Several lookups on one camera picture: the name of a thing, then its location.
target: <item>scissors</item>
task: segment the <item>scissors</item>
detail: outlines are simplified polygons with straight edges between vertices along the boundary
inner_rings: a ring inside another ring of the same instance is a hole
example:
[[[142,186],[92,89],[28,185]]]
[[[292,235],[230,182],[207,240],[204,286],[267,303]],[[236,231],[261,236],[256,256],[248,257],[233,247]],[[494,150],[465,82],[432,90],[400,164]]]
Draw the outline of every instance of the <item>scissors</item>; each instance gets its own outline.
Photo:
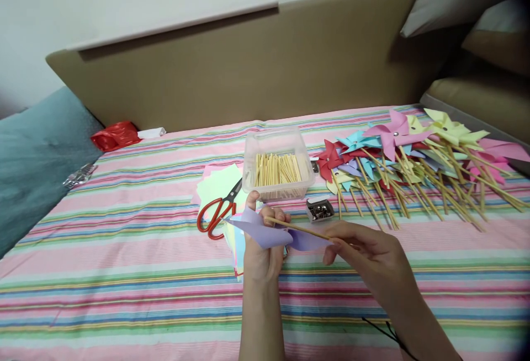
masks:
[[[199,216],[197,216],[197,228],[199,229],[200,232],[207,232],[208,237],[210,239],[220,240],[221,238],[224,237],[224,234],[214,236],[213,231],[214,231],[215,226],[219,224],[221,219],[225,217],[225,215],[228,213],[230,209],[232,209],[233,215],[236,214],[236,203],[234,202],[234,200],[237,194],[239,193],[239,190],[241,190],[242,182],[243,182],[243,179],[239,179],[237,184],[234,186],[234,188],[230,190],[230,192],[225,198],[214,199],[211,203],[209,203],[204,208],[202,208],[199,213]],[[219,211],[221,210],[221,207],[225,203],[225,201],[228,201],[228,207],[224,210],[224,212],[221,215],[219,215]],[[208,223],[208,227],[203,228],[202,219],[203,219],[204,213],[207,211],[209,207],[211,207],[212,205],[215,205],[216,203],[219,203],[219,206],[217,207],[217,210],[215,211],[214,216],[211,218],[210,223]]]

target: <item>teal cushion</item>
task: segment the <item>teal cushion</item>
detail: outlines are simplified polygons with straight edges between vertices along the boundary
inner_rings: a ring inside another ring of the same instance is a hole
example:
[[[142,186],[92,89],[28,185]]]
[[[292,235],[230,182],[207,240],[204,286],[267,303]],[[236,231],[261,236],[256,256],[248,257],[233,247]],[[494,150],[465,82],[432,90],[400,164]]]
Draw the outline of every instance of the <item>teal cushion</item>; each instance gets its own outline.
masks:
[[[102,152],[101,124],[63,87],[0,120],[0,258],[66,195],[62,182]]]

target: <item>striped bedsheet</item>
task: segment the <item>striped bedsheet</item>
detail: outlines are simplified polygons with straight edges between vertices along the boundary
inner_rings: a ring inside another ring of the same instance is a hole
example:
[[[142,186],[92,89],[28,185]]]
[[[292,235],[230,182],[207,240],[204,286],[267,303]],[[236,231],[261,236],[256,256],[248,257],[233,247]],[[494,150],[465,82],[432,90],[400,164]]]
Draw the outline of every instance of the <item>striped bedsheet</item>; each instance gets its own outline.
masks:
[[[397,109],[426,118],[414,105]],[[388,108],[369,108],[254,121],[105,154],[93,178],[0,261],[0,359],[237,359],[242,284],[225,241],[197,231],[198,206],[190,203],[204,166],[241,162],[250,131],[297,125],[315,155],[324,139],[388,119]],[[507,188],[530,201],[527,179],[516,174]],[[309,195],[324,194],[319,177]],[[366,205],[360,218],[345,198],[346,220],[377,227]],[[303,200],[280,205],[294,221],[307,219]],[[466,361],[512,359],[528,321],[530,214],[493,193],[486,207],[487,233],[455,214],[440,222],[417,204],[392,232]],[[385,313],[360,277],[321,258],[322,250],[292,251],[280,277],[289,359],[400,359],[395,343],[361,320],[381,323]]]

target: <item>headboard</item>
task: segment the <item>headboard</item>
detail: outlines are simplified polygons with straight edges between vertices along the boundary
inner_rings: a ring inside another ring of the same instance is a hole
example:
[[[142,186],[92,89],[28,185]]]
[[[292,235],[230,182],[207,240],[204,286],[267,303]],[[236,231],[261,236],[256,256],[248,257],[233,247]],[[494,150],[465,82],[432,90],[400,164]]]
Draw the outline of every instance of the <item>headboard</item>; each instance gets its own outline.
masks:
[[[104,125],[140,130],[413,103],[462,37],[401,38],[413,3],[304,0],[46,61]]]

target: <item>hand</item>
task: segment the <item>hand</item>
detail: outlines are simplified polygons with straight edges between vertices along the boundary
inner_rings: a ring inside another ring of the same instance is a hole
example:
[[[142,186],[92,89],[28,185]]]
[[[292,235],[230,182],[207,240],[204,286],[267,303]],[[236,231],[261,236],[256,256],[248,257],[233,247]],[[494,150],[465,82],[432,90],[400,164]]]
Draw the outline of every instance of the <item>hand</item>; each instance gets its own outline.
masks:
[[[246,206],[256,210],[257,191],[252,191],[247,197]],[[264,206],[259,214],[269,216],[287,223],[291,222],[291,215],[280,208]],[[265,226],[273,227],[274,223],[263,220]],[[245,281],[255,279],[259,281],[277,280],[283,265],[283,246],[262,249],[247,233],[245,233]]]
[[[336,222],[325,235],[334,245],[324,253],[325,265],[337,255],[352,266],[387,313],[403,305],[423,303],[405,251],[396,237],[355,223]]]

